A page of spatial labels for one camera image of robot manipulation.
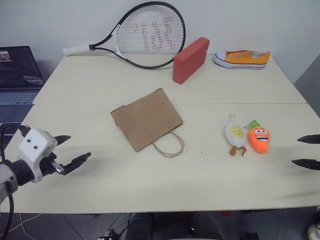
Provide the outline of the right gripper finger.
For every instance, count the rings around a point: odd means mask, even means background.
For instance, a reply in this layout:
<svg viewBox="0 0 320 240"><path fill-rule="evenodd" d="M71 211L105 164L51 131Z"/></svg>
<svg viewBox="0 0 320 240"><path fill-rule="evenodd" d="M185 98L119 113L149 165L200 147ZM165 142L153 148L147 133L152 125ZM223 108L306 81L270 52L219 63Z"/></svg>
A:
<svg viewBox="0 0 320 240"><path fill-rule="evenodd" d="M320 170L320 162L315 159L296 159L291 161L293 164L310 169L310 170Z"/></svg>
<svg viewBox="0 0 320 240"><path fill-rule="evenodd" d="M297 141L307 144L320 144L320 134L305 135L298 138Z"/></svg>

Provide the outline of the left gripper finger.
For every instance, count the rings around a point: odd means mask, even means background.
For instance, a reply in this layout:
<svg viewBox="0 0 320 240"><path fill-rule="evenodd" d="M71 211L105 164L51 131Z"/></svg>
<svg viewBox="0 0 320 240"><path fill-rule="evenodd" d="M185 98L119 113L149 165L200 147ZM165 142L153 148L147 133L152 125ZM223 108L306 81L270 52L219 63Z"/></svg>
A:
<svg viewBox="0 0 320 240"><path fill-rule="evenodd" d="M73 159L69 164L63 166L62 175L67 175L70 172L79 168L82 164L84 164L87 161L87 159L91 156L91 154L92 154L91 152L88 152L86 154L80 155L75 159Z"/></svg>
<svg viewBox="0 0 320 240"><path fill-rule="evenodd" d="M61 145L62 143L66 142L71 138L70 135L58 135L54 137L54 142L56 145Z"/></svg>

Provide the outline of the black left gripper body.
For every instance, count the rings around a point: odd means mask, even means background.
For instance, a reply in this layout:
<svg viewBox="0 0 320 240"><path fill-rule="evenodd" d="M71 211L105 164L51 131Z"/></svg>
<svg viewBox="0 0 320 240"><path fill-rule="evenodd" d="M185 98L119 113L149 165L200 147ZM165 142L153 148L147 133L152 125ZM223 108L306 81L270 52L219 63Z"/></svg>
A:
<svg viewBox="0 0 320 240"><path fill-rule="evenodd" d="M57 156L53 152L51 152L49 156L42 158L39 163L39 167L43 177L53 173L58 173L60 175L67 174L64 166L56 162L56 158Z"/></svg>

